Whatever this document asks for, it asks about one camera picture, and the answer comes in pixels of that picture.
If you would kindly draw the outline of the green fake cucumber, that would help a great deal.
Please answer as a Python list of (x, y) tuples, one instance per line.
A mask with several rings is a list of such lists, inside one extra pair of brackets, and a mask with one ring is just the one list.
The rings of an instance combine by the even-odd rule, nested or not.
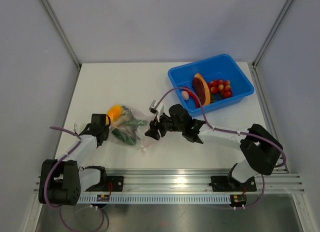
[(111, 133), (116, 139), (118, 139), (126, 145), (135, 146), (137, 143), (137, 140), (134, 137), (131, 137), (118, 129), (114, 129)]

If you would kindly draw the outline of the orange papaya slice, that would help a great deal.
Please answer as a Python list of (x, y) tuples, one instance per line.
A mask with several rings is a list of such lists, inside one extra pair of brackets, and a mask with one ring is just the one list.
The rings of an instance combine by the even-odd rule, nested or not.
[(207, 84), (207, 82), (205, 81), (205, 79), (203, 78), (203, 76), (200, 73), (196, 73), (194, 75), (194, 77), (198, 77), (200, 79), (202, 79), (203, 85), (204, 85), (204, 89), (205, 89), (205, 95), (206, 95), (206, 100), (205, 100), (205, 104), (202, 106), (207, 106), (211, 103), (211, 90)]

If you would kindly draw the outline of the fake lychee bunch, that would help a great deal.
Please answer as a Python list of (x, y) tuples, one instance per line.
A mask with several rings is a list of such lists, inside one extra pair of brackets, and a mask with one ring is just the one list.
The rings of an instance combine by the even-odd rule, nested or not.
[(211, 103), (215, 103), (233, 96), (230, 80), (216, 79), (207, 83), (211, 91)]

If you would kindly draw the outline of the yellow fake mango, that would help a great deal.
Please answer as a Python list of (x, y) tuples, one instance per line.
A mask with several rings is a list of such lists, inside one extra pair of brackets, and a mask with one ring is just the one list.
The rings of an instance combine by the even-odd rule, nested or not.
[(108, 110), (106, 115), (110, 118), (110, 121), (113, 123), (122, 116), (122, 113), (123, 107), (120, 104), (115, 104)]

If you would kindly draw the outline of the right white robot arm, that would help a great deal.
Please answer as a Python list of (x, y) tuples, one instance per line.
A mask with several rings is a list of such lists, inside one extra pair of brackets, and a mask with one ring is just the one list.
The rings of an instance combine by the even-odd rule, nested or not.
[(261, 125), (247, 130), (209, 127), (204, 120), (192, 118), (180, 104), (171, 106), (169, 114), (153, 101), (149, 107), (155, 118), (149, 123), (145, 136), (159, 140), (168, 132), (180, 132), (191, 143), (218, 144), (239, 150), (245, 159), (236, 163), (226, 176), (211, 178), (214, 192), (250, 190), (250, 180), (256, 175), (272, 174), (281, 156), (282, 145)]

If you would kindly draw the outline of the dark red fake food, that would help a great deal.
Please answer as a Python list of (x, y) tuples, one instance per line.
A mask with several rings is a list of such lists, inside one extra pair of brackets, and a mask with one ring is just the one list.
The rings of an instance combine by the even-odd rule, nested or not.
[(206, 102), (206, 92), (205, 92), (203, 80), (200, 79), (199, 77), (194, 77), (192, 80), (192, 87), (196, 95), (198, 96), (201, 104), (204, 106)]

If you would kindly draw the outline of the clear zip top bag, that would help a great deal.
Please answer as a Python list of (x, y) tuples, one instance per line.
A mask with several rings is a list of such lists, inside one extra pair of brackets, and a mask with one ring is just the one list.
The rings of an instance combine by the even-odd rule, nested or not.
[(153, 119), (151, 116), (123, 104), (113, 105), (106, 114), (110, 118), (110, 142), (147, 151), (152, 140), (145, 136), (145, 132), (150, 128), (149, 123)]

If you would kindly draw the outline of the pink fake peach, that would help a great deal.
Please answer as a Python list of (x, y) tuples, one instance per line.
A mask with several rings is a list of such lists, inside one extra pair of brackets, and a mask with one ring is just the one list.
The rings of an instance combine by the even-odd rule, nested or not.
[(188, 94), (188, 92), (186, 90), (181, 91), (180, 94), (181, 94), (181, 96), (182, 96), (184, 101), (189, 100), (190, 96), (189, 96), (189, 94)]

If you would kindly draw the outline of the green fake chili pepper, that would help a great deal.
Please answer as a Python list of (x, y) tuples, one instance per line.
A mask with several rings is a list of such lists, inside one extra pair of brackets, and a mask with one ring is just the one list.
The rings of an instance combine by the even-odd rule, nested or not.
[(128, 120), (124, 123), (125, 126), (131, 126), (131, 127), (143, 127), (146, 124), (147, 124), (147, 121), (141, 120), (141, 119)]

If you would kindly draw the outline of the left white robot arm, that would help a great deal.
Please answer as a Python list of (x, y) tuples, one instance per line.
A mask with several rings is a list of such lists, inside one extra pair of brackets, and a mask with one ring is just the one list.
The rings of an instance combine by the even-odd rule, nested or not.
[(107, 114), (94, 113), (91, 122), (80, 133), (62, 127), (50, 129), (76, 137), (76, 142), (58, 159), (46, 159), (41, 166), (38, 201), (51, 208), (77, 204), (81, 192), (94, 188), (103, 191), (108, 185), (106, 169), (83, 164), (98, 147), (108, 140), (111, 119)]

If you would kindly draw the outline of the red fake chili pepper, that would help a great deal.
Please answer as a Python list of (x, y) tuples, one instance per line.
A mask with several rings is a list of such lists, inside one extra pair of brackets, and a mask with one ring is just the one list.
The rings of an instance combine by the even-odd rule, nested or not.
[(199, 101), (197, 99), (197, 95), (188, 86), (184, 86), (184, 91), (187, 92), (189, 97), (191, 97), (194, 100), (195, 107), (199, 108), (200, 104), (199, 104)]

